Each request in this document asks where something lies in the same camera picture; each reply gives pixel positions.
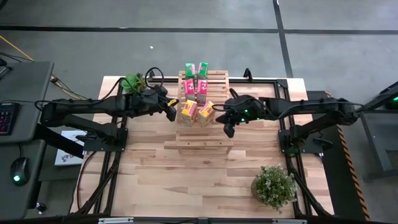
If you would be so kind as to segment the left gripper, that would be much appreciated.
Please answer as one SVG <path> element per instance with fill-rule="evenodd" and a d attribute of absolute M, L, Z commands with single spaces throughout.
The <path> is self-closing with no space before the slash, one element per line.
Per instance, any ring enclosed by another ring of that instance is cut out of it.
<path fill-rule="evenodd" d="M 177 116 L 175 105 L 180 103 L 179 99 L 169 98 L 168 91 L 164 86 L 156 85 L 152 89 L 144 90 L 136 108 L 136 116 L 150 115 L 154 113 L 166 114 L 170 122 L 174 122 Z"/>

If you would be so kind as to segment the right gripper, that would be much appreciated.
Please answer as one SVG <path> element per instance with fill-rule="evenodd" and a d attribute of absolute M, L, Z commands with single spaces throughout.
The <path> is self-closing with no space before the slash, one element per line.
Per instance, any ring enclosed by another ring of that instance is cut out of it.
<path fill-rule="evenodd" d="M 224 124 L 223 131 L 227 137 L 234 137 L 235 124 L 252 121 L 251 103 L 252 99 L 249 98 L 232 98 L 228 100 L 230 111 L 223 113 L 215 119 L 217 123 Z"/>

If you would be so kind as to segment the yellow cereal box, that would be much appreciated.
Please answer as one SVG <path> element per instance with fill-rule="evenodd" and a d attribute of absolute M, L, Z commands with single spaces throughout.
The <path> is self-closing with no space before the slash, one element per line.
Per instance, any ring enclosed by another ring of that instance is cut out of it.
<path fill-rule="evenodd" d="M 214 103 L 207 101 L 206 104 L 198 111 L 198 122 L 202 127 L 208 126 L 215 116 L 213 109 Z"/>
<path fill-rule="evenodd" d="M 181 116 L 183 124 L 186 126 L 193 126 L 197 117 L 197 102 L 187 100 L 182 108 Z"/>

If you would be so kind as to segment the red Froot Loops box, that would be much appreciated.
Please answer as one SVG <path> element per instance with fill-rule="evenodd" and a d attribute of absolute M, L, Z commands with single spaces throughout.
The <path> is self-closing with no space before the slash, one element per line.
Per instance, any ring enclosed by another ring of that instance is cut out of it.
<path fill-rule="evenodd" d="M 207 80 L 198 80 L 197 83 L 197 102 L 204 105 L 206 103 L 208 82 Z"/>
<path fill-rule="evenodd" d="M 195 101 L 195 85 L 193 79 L 187 79 L 183 82 L 184 94 L 187 100 Z"/>

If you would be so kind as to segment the wooden slatted shelf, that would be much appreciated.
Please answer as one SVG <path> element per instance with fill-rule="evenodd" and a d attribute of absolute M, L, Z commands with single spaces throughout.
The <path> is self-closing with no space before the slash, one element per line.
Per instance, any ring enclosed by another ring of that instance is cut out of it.
<path fill-rule="evenodd" d="M 215 111 L 206 119 L 207 125 L 200 123 L 200 115 L 183 114 L 186 97 L 184 93 L 185 72 L 178 77 L 178 99 L 176 141 L 173 147 L 179 153 L 197 152 L 202 154 L 229 154 L 234 143 L 223 132 L 223 126 L 215 121 L 221 113 Z M 224 103 L 229 97 L 229 76 L 226 70 L 210 70 L 207 74 L 206 102 Z"/>

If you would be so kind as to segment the succulent in white patterned pot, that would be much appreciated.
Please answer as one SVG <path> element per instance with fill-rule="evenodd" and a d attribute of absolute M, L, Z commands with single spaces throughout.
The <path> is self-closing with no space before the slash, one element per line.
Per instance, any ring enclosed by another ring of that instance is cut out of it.
<path fill-rule="evenodd" d="M 121 82 L 125 93 L 137 93 L 146 88 L 144 76 L 142 73 L 128 74 Z"/>

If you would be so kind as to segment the bushy plant in ribbed pot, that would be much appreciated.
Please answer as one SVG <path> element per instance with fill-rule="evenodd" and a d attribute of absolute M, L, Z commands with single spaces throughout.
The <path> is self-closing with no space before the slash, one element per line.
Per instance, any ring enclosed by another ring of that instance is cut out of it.
<path fill-rule="evenodd" d="M 278 213 L 288 203 L 297 201 L 297 189 L 294 175 L 282 166 L 261 166 L 251 184 L 252 196 Z"/>

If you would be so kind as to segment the white printed box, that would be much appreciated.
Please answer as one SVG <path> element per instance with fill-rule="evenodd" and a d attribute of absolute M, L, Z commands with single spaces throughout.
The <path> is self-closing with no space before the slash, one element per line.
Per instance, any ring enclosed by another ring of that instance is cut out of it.
<path fill-rule="evenodd" d="M 77 136 L 83 136 L 86 134 L 86 131 L 76 130 L 76 131 L 62 131 L 61 135 L 66 137 L 69 140 L 72 140 L 75 143 L 78 143 L 81 146 L 84 146 L 84 142 L 78 140 Z M 55 166 L 74 166 L 74 165 L 81 165 L 83 159 L 76 157 L 72 154 L 66 153 L 65 151 L 58 149 L 57 155 L 55 157 Z"/>

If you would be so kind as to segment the black hazard-striped floor mat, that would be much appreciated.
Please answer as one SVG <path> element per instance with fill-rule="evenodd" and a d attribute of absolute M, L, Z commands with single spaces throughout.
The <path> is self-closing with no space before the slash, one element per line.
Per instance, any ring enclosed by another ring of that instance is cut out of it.
<path fill-rule="evenodd" d="M 322 158 L 303 155 L 307 185 L 323 208 L 339 218 L 369 220 L 369 212 L 361 190 L 343 130 L 332 126 L 322 131 L 323 139 L 333 147 Z"/>

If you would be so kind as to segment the black-legged workbench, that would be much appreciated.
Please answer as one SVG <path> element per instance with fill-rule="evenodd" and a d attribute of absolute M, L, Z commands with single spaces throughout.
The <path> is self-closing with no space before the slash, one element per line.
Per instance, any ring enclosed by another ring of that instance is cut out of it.
<path fill-rule="evenodd" d="M 392 165 L 390 152 L 398 153 L 398 110 L 385 109 L 385 103 L 398 93 L 398 81 L 375 95 L 359 110 L 369 149 L 376 160 L 377 171 L 365 175 L 363 180 L 398 176 L 398 168 Z"/>

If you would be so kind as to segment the black computer mouse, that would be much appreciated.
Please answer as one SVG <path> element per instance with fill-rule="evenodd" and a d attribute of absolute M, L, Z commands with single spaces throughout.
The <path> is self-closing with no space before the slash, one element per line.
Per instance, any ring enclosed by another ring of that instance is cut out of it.
<path fill-rule="evenodd" d="M 10 176 L 12 183 L 16 186 L 22 186 L 28 183 L 29 174 L 29 159 L 27 157 L 17 158 L 10 167 Z"/>

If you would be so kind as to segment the black keyboard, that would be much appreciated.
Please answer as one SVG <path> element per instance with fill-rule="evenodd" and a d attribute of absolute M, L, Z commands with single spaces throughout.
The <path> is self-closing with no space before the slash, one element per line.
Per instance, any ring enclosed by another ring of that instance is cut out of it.
<path fill-rule="evenodd" d="M 0 103 L 0 136 L 12 134 L 19 108 L 19 103 Z"/>

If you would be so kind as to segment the black computer tower green lights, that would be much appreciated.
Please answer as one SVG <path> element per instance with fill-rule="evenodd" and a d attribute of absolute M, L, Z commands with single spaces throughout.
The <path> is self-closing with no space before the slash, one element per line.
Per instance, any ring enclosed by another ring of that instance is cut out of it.
<path fill-rule="evenodd" d="M 384 105 L 387 110 L 398 110 L 398 93 L 390 98 Z"/>

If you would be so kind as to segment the small black desk device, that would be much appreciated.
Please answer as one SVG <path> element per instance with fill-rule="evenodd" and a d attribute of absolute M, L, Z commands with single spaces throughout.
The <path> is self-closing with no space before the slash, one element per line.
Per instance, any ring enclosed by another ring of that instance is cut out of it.
<path fill-rule="evenodd" d="M 2 80 L 13 68 L 7 62 L 0 58 L 0 80 Z"/>

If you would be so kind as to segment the silver metal bracket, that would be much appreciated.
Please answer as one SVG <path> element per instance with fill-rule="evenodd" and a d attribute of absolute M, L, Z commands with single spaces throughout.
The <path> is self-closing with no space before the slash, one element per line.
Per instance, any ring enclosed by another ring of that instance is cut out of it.
<path fill-rule="evenodd" d="M 308 224 L 306 220 L 299 219 L 273 219 L 272 224 Z"/>
<path fill-rule="evenodd" d="M 134 224 L 134 219 L 129 217 L 100 218 L 98 224 Z"/>

